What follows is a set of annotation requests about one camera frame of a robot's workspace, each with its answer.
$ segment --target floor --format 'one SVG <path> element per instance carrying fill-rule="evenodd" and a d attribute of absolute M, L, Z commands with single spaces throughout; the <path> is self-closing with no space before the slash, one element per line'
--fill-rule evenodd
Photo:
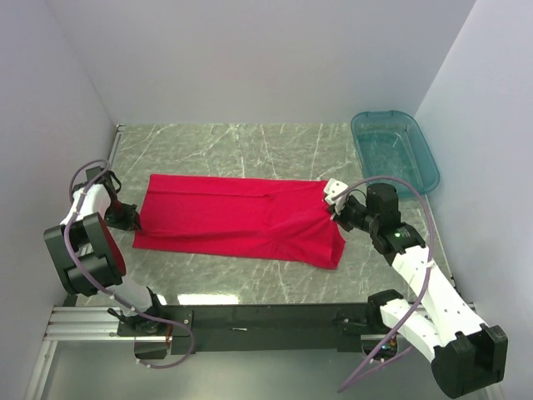
<path fill-rule="evenodd" d="M 142 205 L 151 173 L 213 177 L 327 180 L 354 183 L 361 165 L 347 124 L 170 124 L 124 126 L 113 171 L 119 198 Z M 401 202 L 403 220 L 426 235 L 421 206 Z M 133 233 L 115 231 L 131 278 L 168 303 L 365 302 L 394 288 L 413 298 L 407 284 L 378 254 L 367 234 L 343 233 L 346 249 L 336 271 L 302 262 L 156 252 L 132 248 Z M 435 260 L 450 276 L 441 242 Z M 108 305 L 104 296 L 78 305 Z"/>

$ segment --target marble tabletop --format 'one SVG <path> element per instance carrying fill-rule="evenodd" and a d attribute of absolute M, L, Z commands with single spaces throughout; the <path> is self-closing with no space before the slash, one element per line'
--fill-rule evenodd
<path fill-rule="evenodd" d="M 362 179 L 348 124 L 170 124 L 119 129 L 113 171 L 119 198 L 142 206 L 152 173 L 269 179 Z M 403 220 L 426 236 L 420 204 L 402 200 Z M 345 303 L 396 289 L 413 293 L 371 244 L 368 234 L 342 231 L 346 248 L 336 271 L 283 262 L 132 248 L 133 232 L 113 231 L 128 274 L 179 303 Z M 435 260 L 450 276 L 440 240 Z M 111 305 L 102 295 L 77 305 Z"/>

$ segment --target purple cable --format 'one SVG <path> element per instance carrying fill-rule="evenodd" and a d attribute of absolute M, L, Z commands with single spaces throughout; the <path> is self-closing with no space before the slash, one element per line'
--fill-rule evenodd
<path fill-rule="evenodd" d="M 431 216 L 431 212 L 429 209 L 429 206 L 427 205 L 426 200 L 420 195 L 417 190 L 412 187 L 408 182 L 404 181 L 403 179 L 400 179 L 398 177 L 389 177 L 387 175 L 377 175 L 375 177 L 369 177 L 366 179 L 363 179 L 362 181 L 355 183 L 349 187 L 347 187 L 344 191 L 337 194 L 333 197 L 333 200 L 337 200 L 338 198 L 344 197 L 344 201 L 346 201 L 346 197 L 350 194 L 350 192 L 359 186 L 361 186 L 364 183 L 376 181 L 378 179 L 384 179 L 389 180 L 393 182 L 398 182 L 404 185 L 406 188 L 411 190 L 418 201 L 421 203 L 422 208 L 424 209 L 424 214 L 426 215 L 427 224 L 428 224 L 428 231 L 430 235 L 429 239 L 429 251 L 427 254 L 427 262 L 430 262 L 433 258 L 433 251 L 435 246 L 435 223 L 433 222 L 433 217 Z M 409 317 L 415 312 L 416 308 L 421 304 L 422 298 L 426 295 L 427 288 L 430 284 L 430 275 L 431 275 L 431 267 L 426 268 L 426 275 L 424 276 L 424 282 L 422 283 L 422 288 L 420 290 L 420 294 L 416 298 L 415 302 L 411 305 L 411 308 L 406 312 L 406 315 L 404 315 L 397 323 L 396 325 L 389 331 L 387 335 L 372 349 L 372 351 L 366 356 L 366 358 L 363 360 L 361 364 L 356 368 L 354 372 L 351 373 L 351 375 L 342 383 L 342 385 L 337 390 L 338 393 L 342 393 L 345 390 L 347 390 L 350 386 L 352 386 L 354 383 L 361 381 L 363 378 L 372 375 L 373 373 L 376 373 L 385 365 L 388 365 L 389 363 L 393 363 L 394 361 L 399 360 L 403 356 L 405 356 L 410 350 L 411 347 L 407 348 L 407 350 L 401 352 L 400 354 L 396 355 L 395 357 L 387 360 L 382 365 L 375 367 L 371 369 L 370 371 L 365 372 L 361 376 L 359 376 L 359 373 L 362 371 L 362 369 L 370 363 L 370 361 L 374 358 L 374 356 L 379 352 L 381 346 L 383 346 L 385 343 L 388 343 L 400 330 L 401 326 L 409 319 Z"/>
<path fill-rule="evenodd" d="M 83 274 L 83 276 L 96 288 L 98 289 L 100 292 L 108 295 L 108 296 L 113 296 L 114 299 L 120 303 L 121 305 L 123 305 L 124 307 L 126 308 L 130 308 L 131 310 L 135 311 L 135 313 L 137 313 L 137 315 L 140 315 L 141 317 L 145 318 L 145 319 L 149 319 L 151 321 L 155 321 L 155 322 L 158 322 L 158 323 L 165 323 L 165 324 L 169 324 L 169 325 L 173 325 L 175 327 L 178 327 L 180 329 L 184 329 L 185 331 L 187 331 L 187 333 L 189 334 L 189 336 L 191 337 L 191 345 L 189 346 L 188 350 L 187 350 L 187 353 L 185 353 L 185 355 L 180 358 L 179 360 L 175 361 L 175 362 L 172 362 L 170 364 L 167 364 L 167 365 L 154 365 L 154 364 L 150 364 L 149 362 L 146 362 L 144 360 L 140 360 L 139 363 L 142 364 L 142 365 L 145 365 L 146 367 L 148 368 L 153 368 L 153 369 L 165 369 L 165 368 L 172 368 L 172 367 L 175 367 L 176 365 L 179 365 L 181 363 L 183 363 L 185 360 L 188 359 L 188 357 L 194 352 L 194 346 L 195 346 L 195 343 L 194 343 L 194 335 L 192 333 L 192 330 L 185 324 L 182 324 L 180 322 L 176 322 L 176 321 L 171 321 L 169 319 L 165 319 L 165 318 L 159 318 L 159 317 L 153 317 L 151 315 L 148 315 L 148 314 L 145 314 L 144 312 L 140 312 L 138 310 L 136 310 L 135 308 L 133 308 L 133 306 L 131 304 L 129 304 L 126 300 L 116 296 L 113 292 L 107 290 L 104 286 L 102 286 L 100 284 L 99 281 L 97 281 L 92 275 L 91 273 L 83 266 L 82 262 L 80 261 L 80 259 L 77 257 L 76 255 L 76 252 L 74 252 L 74 249 L 72 248 L 72 244 L 70 243 L 70 229 L 71 229 L 71 226 L 72 224 L 74 223 L 74 221 L 76 221 L 76 218 L 77 218 L 77 215 L 79 214 L 79 211 L 80 209 L 82 208 L 82 205 L 83 205 L 83 202 L 85 200 L 85 197 L 87 196 L 87 192 L 89 191 L 89 189 L 92 187 L 92 185 L 100 178 L 102 177 L 108 170 L 109 170 L 109 161 L 108 160 L 95 160 L 95 161 L 91 161 L 90 163 L 88 162 L 87 164 L 83 165 L 82 167 L 80 167 L 77 171 L 76 171 L 76 174 L 74 175 L 74 177 L 71 179 L 71 182 L 70 182 L 70 185 L 69 185 L 69 196 L 71 196 L 72 198 L 72 195 L 70 194 L 70 192 L 72 191 L 72 184 L 74 182 L 74 180 L 76 179 L 76 176 L 86 167 L 94 164 L 94 163 L 105 163 L 105 167 L 104 169 L 96 176 L 94 177 L 91 181 L 89 181 L 89 183 L 87 184 L 87 186 L 83 189 L 81 195 L 80 195 L 80 198 L 79 200 L 77 201 L 77 204 L 76 204 L 76 211 L 72 214 L 72 216 L 70 217 L 70 219 L 68 220 L 67 222 L 67 225 L 65 226 L 65 232 L 64 232 L 64 238 L 65 238 L 65 247 L 67 248 L 67 252 L 68 252 L 68 255 L 70 256 L 70 258 L 72 259 L 72 261 L 74 262 L 74 264 L 76 265 L 76 267 L 81 271 L 81 273 Z"/>

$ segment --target purple hose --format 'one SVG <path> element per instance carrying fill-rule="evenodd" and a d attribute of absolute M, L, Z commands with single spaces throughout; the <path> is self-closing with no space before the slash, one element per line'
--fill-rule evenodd
<path fill-rule="evenodd" d="M 87 164 L 83 165 L 82 167 L 80 167 L 75 175 L 72 177 L 71 179 L 71 182 L 70 182 L 70 185 L 69 185 L 69 197 L 72 198 L 72 185 L 73 185 L 73 182 L 74 180 L 76 179 L 76 176 L 86 167 L 94 164 L 94 163 L 105 163 L 105 167 L 104 169 L 96 176 L 94 177 L 91 181 L 89 181 L 89 183 L 87 184 L 87 186 L 83 189 L 81 195 L 80 195 L 80 198 L 79 200 L 77 201 L 77 204 L 76 204 L 76 211 L 72 214 L 72 216 L 70 217 L 70 219 L 68 220 L 67 222 L 67 225 L 65 226 L 65 232 L 64 232 L 64 238 L 65 238 L 65 247 L 67 248 L 67 252 L 68 252 L 68 255 L 70 256 L 70 258 L 72 259 L 72 261 L 74 262 L 74 264 L 76 265 L 76 267 L 81 271 L 81 273 L 83 274 L 83 276 L 96 288 L 98 289 L 100 292 L 108 295 L 108 296 L 114 296 L 115 300 L 120 303 L 121 305 L 123 305 L 124 307 L 126 308 L 130 308 L 131 310 L 135 311 L 135 313 L 137 313 L 137 315 L 140 315 L 141 317 L 145 318 L 145 319 L 149 319 L 151 321 L 155 321 L 155 322 L 158 322 L 158 323 L 166 323 L 166 324 L 169 324 L 169 325 L 173 325 L 175 327 L 178 327 L 180 329 L 184 329 L 185 331 L 187 331 L 187 333 L 189 334 L 189 336 L 191 337 L 191 345 L 189 346 L 188 350 L 187 350 L 187 353 L 181 357 L 179 360 L 177 360 L 176 362 L 172 362 L 170 364 L 167 364 L 167 365 L 154 365 L 154 364 L 150 364 L 149 362 L 146 362 L 144 360 L 140 360 L 139 363 L 142 364 L 142 365 L 145 365 L 147 366 L 148 368 L 154 368 L 154 369 L 165 369 L 165 368 L 171 368 L 171 367 L 175 367 L 176 365 L 179 365 L 181 363 L 183 363 L 185 360 L 188 359 L 188 357 L 194 352 L 194 335 L 192 333 L 192 330 L 185 324 L 182 324 L 180 322 L 176 322 L 176 321 L 171 321 L 169 319 L 165 319 L 165 318 L 159 318 L 159 317 L 153 317 L 151 315 L 148 315 L 148 314 L 145 314 L 144 312 L 140 312 L 136 309 L 133 308 L 133 306 L 131 304 L 129 304 L 126 300 L 120 298 L 119 296 L 116 296 L 113 292 L 107 290 L 104 286 L 102 286 L 100 284 L 99 281 L 97 281 L 92 275 L 91 273 L 83 266 L 82 262 L 79 260 L 79 258 L 77 257 L 76 255 L 76 252 L 74 252 L 74 249 L 72 248 L 72 244 L 70 243 L 70 229 L 71 229 L 71 226 L 72 224 L 74 223 L 74 221 L 76 221 L 76 218 L 77 218 L 77 215 L 79 214 L 79 211 L 80 209 L 82 208 L 82 205 L 83 205 L 83 201 L 85 200 L 85 197 L 87 196 L 87 192 L 89 191 L 89 189 L 91 188 L 91 186 L 100 178 L 102 177 L 107 171 L 109 171 L 109 161 L 107 160 L 95 160 L 95 161 L 92 161 L 92 162 L 88 162 Z"/>
<path fill-rule="evenodd" d="M 433 259 L 433 251 L 434 251 L 434 247 L 435 247 L 435 235 L 436 235 L 436 233 L 435 233 L 435 223 L 433 222 L 433 217 L 431 216 L 431 212 L 430 212 L 429 206 L 427 205 L 426 200 L 408 182 L 406 182 L 406 181 L 404 181 L 404 180 L 402 180 L 402 179 L 400 179 L 398 177 L 388 177 L 386 175 L 377 175 L 375 177 L 369 177 L 369 178 L 363 179 L 362 181 L 347 187 L 344 191 L 342 191 L 341 193 L 339 193 L 336 196 L 334 196 L 333 200 L 337 200 L 340 197 L 344 197 L 344 201 L 346 201 L 346 197 L 348 196 L 348 194 L 352 190 L 354 190 L 355 188 L 358 188 L 359 186 L 361 186 L 364 183 L 376 181 L 378 179 L 384 179 L 384 180 L 389 180 L 389 181 L 394 181 L 394 182 L 401 183 L 406 188 L 411 190 L 415 194 L 416 198 L 418 198 L 418 200 L 420 201 L 420 203 L 422 205 L 422 208 L 424 209 L 424 214 L 426 215 L 426 220 L 427 220 L 427 224 L 428 224 L 428 231 L 429 231 L 429 235 L 430 235 L 429 244 L 428 244 L 429 251 L 428 251 L 428 254 L 427 254 L 427 262 L 430 262 Z M 348 377 L 348 379 L 345 380 L 342 383 L 342 385 L 337 390 L 338 393 L 344 392 L 350 386 L 352 386 L 354 383 L 357 383 L 357 382 L 361 381 L 363 378 L 366 378 L 367 376 L 372 375 L 373 373 L 376 373 L 377 371 L 379 371 L 380 369 L 385 367 L 385 365 L 388 365 L 389 363 L 393 363 L 394 361 L 399 360 L 400 358 L 405 356 L 411 350 L 412 347 L 409 347 L 409 348 L 407 348 L 407 350 L 401 352 L 400 354 L 398 354 L 394 358 L 391 358 L 390 360 L 387 360 L 382 365 L 380 365 L 378 367 L 375 367 L 375 368 L 371 369 L 370 371 L 367 371 L 367 372 L 363 373 L 361 376 L 359 376 L 359 373 L 362 371 L 362 369 L 366 365 L 368 365 L 370 363 L 370 361 L 374 358 L 374 356 L 379 352 L 381 346 L 383 346 L 385 343 L 388 343 L 398 333 L 398 330 L 400 330 L 401 326 L 407 321 L 407 319 L 409 319 L 409 317 L 415 312 L 416 308 L 421 304 L 422 298 L 426 295 L 427 288 L 428 288 L 428 286 L 430 284 L 430 275 L 431 275 L 431 267 L 428 267 L 428 268 L 426 268 L 426 275 L 424 276 L 424 282 L 422 283 L 422 288 L 420 290 L 420 294 L 416 298 L 415 302 L 411 305 L 411 308 L 409 308 L 409 310 L 406 312 L 406 315 L 404 315 L 403 318 L 400 319 L 400 321 L 398 321 L 396 323 L 396 325 L 389 331 L 389 333 L 372 349 L 372 351 L 366 356 L 366 358 L 363 360 L 363 362 L 361 364 L 359 364 L 359 366 L 356 368 L 356 370 L 354 372 L 351 373 L 351 375 Z"/>

